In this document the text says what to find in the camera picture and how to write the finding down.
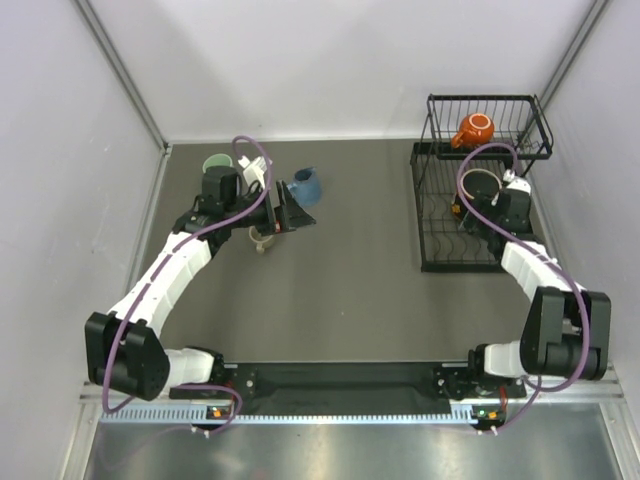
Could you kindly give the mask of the black orange mug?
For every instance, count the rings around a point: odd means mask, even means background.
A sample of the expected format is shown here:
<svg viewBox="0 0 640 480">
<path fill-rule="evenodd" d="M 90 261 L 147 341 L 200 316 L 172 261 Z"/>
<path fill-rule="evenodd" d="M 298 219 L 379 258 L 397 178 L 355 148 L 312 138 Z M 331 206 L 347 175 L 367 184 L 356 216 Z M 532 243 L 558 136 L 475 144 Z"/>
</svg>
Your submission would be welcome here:
<svg viewBox="0 0 640 480">
<path fill-rule="evenodd" d="M 451 204 L 454 218 L 462 221 L 467 214 L 467 207 L 462 197 L 473 204 L 475 201 L 493 199 L 502 188 L 501 179 L 486 169 L 473 168 L 462 175 L 462 193 L 455 192 Z"/>
</svg>

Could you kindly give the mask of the blue patterned ceramic jug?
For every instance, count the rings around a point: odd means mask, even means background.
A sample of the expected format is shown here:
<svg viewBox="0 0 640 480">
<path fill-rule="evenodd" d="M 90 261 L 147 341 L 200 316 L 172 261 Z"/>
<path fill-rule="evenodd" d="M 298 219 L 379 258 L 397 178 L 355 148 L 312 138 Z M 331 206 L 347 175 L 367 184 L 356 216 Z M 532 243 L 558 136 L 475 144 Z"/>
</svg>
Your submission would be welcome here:
<svg viewBox="0 0 640 480">
<path fill-rule="evenodd" d="M 298 170 L 287 187 L 302 207 L 312 207 L 321 200 L 322 187 L 315 167 Z"/>
</svg>

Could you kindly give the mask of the beige ceramic mug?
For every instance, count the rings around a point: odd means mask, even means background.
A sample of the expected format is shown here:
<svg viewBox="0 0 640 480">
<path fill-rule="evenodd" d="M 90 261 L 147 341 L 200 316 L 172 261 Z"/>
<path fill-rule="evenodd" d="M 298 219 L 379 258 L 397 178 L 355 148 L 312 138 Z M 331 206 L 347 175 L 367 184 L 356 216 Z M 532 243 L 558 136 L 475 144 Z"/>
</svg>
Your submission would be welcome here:
<svg viewBox="0 0 640 480">
<path fill-rule="evenodd" d="M 254 226 L 249 228 L 248 235 L 258 254 L 264 254 L 275 242 L 274 235 L 263 235 Z"/>
</svg>

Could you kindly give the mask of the orange ceramic mug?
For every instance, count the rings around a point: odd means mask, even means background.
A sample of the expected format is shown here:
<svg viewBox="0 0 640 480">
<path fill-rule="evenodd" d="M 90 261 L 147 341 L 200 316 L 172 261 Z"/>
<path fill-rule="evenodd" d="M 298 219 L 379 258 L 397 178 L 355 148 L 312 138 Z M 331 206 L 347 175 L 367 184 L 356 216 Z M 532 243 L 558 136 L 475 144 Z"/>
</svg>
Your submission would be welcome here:
<svg viewBox="0 0 640 480">
<path fill-rule="evenodd" d="M 489 143 L 494 131 L 495 125 L 489 116 L 481 112 L 472 113 L 461 121 L 450 144 L 454 149 L 475 148 Z"/>
</svg>

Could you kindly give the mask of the light green plastic cup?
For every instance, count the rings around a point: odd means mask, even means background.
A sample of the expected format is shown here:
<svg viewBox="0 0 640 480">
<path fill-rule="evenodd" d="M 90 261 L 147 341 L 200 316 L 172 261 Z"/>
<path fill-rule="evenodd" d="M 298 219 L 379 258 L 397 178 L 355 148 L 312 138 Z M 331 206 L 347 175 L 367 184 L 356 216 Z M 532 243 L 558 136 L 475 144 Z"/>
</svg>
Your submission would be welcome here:
<svg viewBox="0 0 640 480">
<path fill-rule="evenodd" d="M 217 153 L 209 156 L 202 164 L 202 171 L 206 173 L 214 167 L 233 167 L 233 159 L 224 153 Z"/>
</svg>

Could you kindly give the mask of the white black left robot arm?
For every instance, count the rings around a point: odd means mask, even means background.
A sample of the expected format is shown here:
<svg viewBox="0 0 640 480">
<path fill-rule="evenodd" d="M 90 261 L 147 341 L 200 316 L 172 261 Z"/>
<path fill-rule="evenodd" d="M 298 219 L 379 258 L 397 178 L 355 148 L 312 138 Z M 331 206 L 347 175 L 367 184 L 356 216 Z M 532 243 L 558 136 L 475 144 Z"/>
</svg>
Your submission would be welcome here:
<svg viewBox="0 0 640 480">
<path fill-rule="evenodd" d="M 273 206 L 259 180 L 241 190 L 232 166 L 212 166 L 202 177 L 192 207 L 175 222 L 165 245 L 133 289 L 106 313 L 93 313 L 84 328 L 88 378 L 105 391 L 151 401 L 162 392 L 192 384 L 205 397 L 225 388 L 220 354 L 202 348 L 171 350 L 161 332 L 169 314 L 196 275 L 215 257 L 235 229 L 263 236 L 315 224 L 286 184 L 276 184 Z"/>
</svg>

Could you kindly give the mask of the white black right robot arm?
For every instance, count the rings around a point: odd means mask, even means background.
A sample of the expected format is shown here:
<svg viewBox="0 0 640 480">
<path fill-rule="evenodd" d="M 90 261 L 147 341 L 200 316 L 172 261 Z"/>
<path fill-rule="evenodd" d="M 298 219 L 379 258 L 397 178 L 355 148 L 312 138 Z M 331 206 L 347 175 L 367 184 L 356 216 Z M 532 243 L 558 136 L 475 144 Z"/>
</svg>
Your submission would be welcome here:
<svg viewBox="0 0 640 480">
<path fill-rule="evenodd" d="M 532 235 L 530 194 L 504 188 L 495 199 L 460 197 L 502 269 L 530 301 L 521 338 L 483 348 L 483 361 L 466 372 L 469 389 L 490 396 L 503 377 L 549 376 L 564 382 L 598 381 L 607 370 L 612 304 L 608 295 L 585 289 L 562 269 Z"/>
</svg>

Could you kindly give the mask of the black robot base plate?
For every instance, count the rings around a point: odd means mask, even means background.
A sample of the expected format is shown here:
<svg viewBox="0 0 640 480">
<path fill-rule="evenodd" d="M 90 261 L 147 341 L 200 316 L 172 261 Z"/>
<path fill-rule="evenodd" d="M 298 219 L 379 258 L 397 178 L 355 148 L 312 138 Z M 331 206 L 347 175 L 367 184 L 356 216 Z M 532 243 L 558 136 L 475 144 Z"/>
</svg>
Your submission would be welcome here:
<svg viewBox="0 0 640 480">
<path fill-rule="evenodd" d="M 465 373 L 441 362 L 244 362 L 214 383 L 240 394 L 243 414 L 418 414 L 463 399 Z"/>
</svg>

